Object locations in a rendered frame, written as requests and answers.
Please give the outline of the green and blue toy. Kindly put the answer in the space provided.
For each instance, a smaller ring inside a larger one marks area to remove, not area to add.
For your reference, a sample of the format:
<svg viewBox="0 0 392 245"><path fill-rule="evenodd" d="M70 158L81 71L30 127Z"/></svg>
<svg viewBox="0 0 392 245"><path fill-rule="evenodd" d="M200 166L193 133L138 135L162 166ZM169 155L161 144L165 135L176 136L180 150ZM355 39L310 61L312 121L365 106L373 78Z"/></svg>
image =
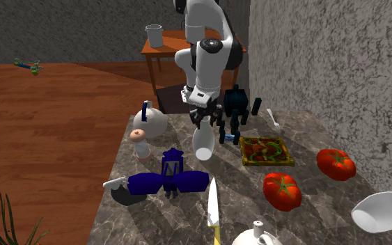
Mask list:
<svg viewBox="0 0 392 245"><path fill-rule="evenodd" d="M33 74L34 76L37 76L38 72L43 69L43 66L40 66L39 60L36 60L34 62L21 62L19 58L16 58L13 65L30 70L31 74Z"/></svg>

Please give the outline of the wooden side table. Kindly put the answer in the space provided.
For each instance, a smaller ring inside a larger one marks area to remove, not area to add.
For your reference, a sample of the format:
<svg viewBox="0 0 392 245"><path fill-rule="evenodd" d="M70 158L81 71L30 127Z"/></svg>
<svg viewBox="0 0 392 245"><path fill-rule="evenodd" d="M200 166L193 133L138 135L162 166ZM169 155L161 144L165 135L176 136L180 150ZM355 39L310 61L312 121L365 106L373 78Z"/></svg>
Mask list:
<svg viewBox="0 0 392 245"><path fill-rule="evenodd" d="M143 54L146 58L146 63L150 75L150 83L152 84L154 95L157 94L157 88L155 84L155 73L153 70L152 59L157 59L159 71L162 71L160 58L173 58L177 51L190 48L190 44L186 43L184 31L163 31L162 34L163 45L161 47L152 48L149 45L149 40L146 40L146 43L141 51L141 54Z"/></svg>

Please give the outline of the large white vase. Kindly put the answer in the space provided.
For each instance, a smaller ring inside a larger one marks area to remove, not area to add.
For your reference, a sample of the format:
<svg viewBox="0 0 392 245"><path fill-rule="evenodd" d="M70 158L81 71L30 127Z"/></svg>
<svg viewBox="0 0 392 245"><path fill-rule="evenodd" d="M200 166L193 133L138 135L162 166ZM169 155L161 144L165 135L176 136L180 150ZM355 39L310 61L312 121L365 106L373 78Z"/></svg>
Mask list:
<svg viewBox="0 0 392 245"><path fill-rule="evenodd" d="M392 230L392 191L369 195L351 211L353 221L362 230L379 233Z"/></svg>

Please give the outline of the red tomato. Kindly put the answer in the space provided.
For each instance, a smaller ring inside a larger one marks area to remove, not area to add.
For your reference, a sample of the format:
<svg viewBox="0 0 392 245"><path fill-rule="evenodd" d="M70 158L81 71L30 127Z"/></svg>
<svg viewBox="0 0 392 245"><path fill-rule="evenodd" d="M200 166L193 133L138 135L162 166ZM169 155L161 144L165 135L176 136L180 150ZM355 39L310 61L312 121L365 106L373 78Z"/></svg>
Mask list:
<svg viewBox="0 0 392 245"><path fill-rule="evenodd" d="M266 200L277 210L289 212L301 205L301 191L296 181L285 173L269 173L263 181Z"/></svg>
<svg viewBox="0 0 392 245"><path fill-rule="evenodd" d="M323 149L319 151L317 166L333 180L346 181L356 175L354 162L341 150Z"/></svg>

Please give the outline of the white vase with narrow neck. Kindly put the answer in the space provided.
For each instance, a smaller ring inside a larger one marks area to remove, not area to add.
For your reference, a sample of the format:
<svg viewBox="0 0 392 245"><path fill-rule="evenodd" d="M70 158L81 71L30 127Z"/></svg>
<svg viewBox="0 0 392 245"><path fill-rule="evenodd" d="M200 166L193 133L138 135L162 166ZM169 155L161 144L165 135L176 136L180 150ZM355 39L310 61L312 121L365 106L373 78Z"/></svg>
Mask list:
<svg viewBox="0 0 392 245"><path fill-rule="evenodd" d="M200 123L200 127L195 129L192 143L197 159L206 161L212 156L215 136L210 125L209 116L205 116Z"/></svg>

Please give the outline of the white spoon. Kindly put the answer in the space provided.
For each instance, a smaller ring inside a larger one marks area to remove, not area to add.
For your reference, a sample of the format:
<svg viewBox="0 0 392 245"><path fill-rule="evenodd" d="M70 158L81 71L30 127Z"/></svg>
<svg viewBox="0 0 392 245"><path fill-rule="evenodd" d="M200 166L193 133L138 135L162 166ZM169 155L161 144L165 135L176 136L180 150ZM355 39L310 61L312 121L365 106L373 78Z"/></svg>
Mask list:
<svg viewBox="0 0 392 245"><path fill-rule="evenodd" d="M276 132L277 132L278 134L280 134L280 133L281 133L281 126L276 122L276 120L275 120L275 118L274 118L274 115L273 115L273 113L272 113L272 110L271 110L271 109L267 109L267 112L268 112L268 114L270 115L270 117L271 117L271 119L272 119L272 122L273 122L273 124L274 124L274 128L275 128Z"/></svg>

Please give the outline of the square pizza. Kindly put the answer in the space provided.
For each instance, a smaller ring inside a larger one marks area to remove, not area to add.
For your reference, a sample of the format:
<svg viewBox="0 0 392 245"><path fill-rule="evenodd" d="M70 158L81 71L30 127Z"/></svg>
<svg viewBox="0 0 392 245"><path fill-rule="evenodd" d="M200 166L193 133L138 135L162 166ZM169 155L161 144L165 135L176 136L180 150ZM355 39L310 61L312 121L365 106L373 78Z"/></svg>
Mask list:
<svg viewBox="0 0 392 245"><path fill-rule="evenodd" d="M240 137L243 166L295 166L282 138Z"/></svg>

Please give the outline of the dark robot stand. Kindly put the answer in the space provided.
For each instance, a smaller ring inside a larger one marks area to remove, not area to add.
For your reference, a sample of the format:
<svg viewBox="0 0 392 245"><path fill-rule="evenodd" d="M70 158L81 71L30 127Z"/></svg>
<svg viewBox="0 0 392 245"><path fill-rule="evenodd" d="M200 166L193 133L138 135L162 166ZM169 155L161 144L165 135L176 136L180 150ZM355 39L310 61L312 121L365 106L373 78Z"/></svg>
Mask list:
<svg viewBox="0 0 392 245"><path fill-rule="evenodd" d="M189 113L196 107L182 101L181 90L185 84L157 89L159 110L164 114Z"/></svg>

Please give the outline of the white cup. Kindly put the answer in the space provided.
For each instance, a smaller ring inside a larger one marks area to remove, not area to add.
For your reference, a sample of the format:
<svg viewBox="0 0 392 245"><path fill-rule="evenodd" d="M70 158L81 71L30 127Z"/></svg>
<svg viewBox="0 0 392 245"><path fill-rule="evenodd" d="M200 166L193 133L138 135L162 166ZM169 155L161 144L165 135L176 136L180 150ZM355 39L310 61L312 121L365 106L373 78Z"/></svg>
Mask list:
<svg viewBox="0 0 392 245"><path fill-rule="evenodd" d="M163 28L160 24L149 24L145 27L150 47L158 48L163 46Z"/></svg>

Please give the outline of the dark blue winged toy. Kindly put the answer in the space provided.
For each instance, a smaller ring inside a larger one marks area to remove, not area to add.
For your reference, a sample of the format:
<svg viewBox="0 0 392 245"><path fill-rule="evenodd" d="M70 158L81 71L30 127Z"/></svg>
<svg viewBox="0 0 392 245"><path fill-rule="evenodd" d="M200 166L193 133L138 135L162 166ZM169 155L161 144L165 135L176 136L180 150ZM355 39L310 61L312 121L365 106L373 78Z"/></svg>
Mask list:
<svg viewBox="0 0 392 245"><path fill-rule="evenodd" d="M183 151L171 148L163 152L162 171L138 173L129 176L127 189L132 195L156 194L161 188L165 196L177 197L178 193L203 192L210 183L209 175L202 171L184 171Z"/></svg>

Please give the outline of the green potted plant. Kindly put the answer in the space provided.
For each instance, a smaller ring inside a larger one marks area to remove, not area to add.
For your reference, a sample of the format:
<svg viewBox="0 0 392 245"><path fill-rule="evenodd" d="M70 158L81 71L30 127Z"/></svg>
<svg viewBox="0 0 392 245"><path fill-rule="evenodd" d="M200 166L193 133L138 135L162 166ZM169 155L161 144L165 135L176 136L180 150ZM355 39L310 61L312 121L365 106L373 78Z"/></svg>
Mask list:
<svg viewBox="0 0 392 245"><path fill-rule="evenodd" d="M13 211L10 204L10 199L7 194L5 194L5 198L0 193L0 208L1 208L1 219L3 226L3 234L0 234L0 245L41 245L40 240L49 233L49 230L42 233L38 237L36 237L36 233L39 229L41 221L43 218L39 220L31 231L30 235L26 239L24 243L21 243L16 236L15 233L15 224L13 219Z"/></svg>

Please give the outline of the white teapot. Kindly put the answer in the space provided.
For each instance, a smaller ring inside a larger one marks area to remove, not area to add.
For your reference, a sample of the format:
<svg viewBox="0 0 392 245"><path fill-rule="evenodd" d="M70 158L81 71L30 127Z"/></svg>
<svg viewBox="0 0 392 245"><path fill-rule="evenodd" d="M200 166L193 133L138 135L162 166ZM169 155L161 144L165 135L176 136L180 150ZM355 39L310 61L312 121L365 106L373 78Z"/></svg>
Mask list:
<svg viewBox="0 0 392 245"><path fill-rule="evenodd" d="M283 245L275 236L263 230L262 221L254 221L253 228L241 232L232 245Z"/></svg>

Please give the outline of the black wheeled rover toy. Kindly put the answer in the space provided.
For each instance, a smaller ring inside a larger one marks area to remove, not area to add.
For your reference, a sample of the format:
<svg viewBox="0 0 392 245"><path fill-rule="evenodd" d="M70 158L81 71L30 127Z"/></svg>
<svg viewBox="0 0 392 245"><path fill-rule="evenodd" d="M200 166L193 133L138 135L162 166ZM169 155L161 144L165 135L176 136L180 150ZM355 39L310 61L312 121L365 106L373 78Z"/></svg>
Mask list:
<svg viewBox="0 0 392 245"><path fill-rule="evenodd" d="M240 132L238 127L245 125L249 114L256 116L261 105L261 98L257 97L254 100L253 107L248 110L249 100L246 96L245 90L240 89L238 84L233 86L233 89L225 91L223 106L219 107L216 124L219 126L219 143L224 141L232 141L235 145L239 143ZM223 113L230 118L230 133L225 131L226 121L222 119Z"/></svg>

